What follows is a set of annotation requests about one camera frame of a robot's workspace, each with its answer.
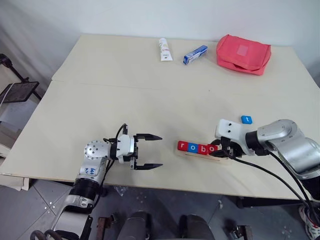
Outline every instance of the red block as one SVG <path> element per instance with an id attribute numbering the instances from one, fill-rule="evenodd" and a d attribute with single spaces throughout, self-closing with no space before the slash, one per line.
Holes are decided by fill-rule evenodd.
<path id="1" fill-rule="evenodd" d="M 180 151 L 188 151 L 188 142 L 187 141 L 178 141 L 178 150 Z"/>
<path id="2" fill-rule="evenodd" d="M 212 145 L 212 144 L 208 144 L 207 148 L 208 148 L 208 154 L 218 150 L 218 146 L 217 145 Z"/>
<path id="3" fill-rule="evenodd" d="M 207 145 L 198 145 L 198 154 L 207 155 L 208 154 L 208 146 Z"/>

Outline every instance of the toothpaste tube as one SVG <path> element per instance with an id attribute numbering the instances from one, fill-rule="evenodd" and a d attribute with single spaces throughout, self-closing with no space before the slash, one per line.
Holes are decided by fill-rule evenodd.
<path id="1" fill-rule="evenodd" d="M 184 56 L 183 58 L 183 63 L 185 65 L 188 65 L 192 63 L 194 60 L 199 58 L 202 54 L 204 54 L 207 51 L 208 47 L 205 45 L 202 45 L 201 47 L 197 48 L 196 50 L 188 53 L 187 55 Z"/>
<path id="2" fill-rule="evenodd" d="M 169 46 L 165 38 L 162 37 L 159 39 L 159 47 L 160 47 L 161 61 L 172 61 Z"/>

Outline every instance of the white wall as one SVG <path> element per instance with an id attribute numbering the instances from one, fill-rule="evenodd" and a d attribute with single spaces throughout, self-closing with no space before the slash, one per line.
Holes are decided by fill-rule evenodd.
<path id="1" fill-rule="evenodd" d="M 47 87 L 81 33 L 290 45 L 319 72 L 319 0 L 1 0 L 0 51 Z"/>

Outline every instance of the white tube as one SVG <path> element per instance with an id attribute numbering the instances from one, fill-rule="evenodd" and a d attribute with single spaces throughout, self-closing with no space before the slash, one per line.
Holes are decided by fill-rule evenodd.
<path id="1" fill-rule="evenodd" d="M 162 37 L 159 39 L 161 61 L 172 61 L 171 53 L 167 40 Z"/>

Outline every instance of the blue box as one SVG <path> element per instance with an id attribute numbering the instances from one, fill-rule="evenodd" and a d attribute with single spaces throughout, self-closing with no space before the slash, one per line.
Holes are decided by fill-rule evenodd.
<path id="1" fill-rule="evenodd" d="M 189 142 L 188 144 L 188 152 L 189 153 L 198 153 L 198 144 Z"/>
<path id="2" fill-rule="evenodd" d="M 252 124 L 252 118 L 251 116 L 241 116 L 241 121 L 243 124 Z"/>

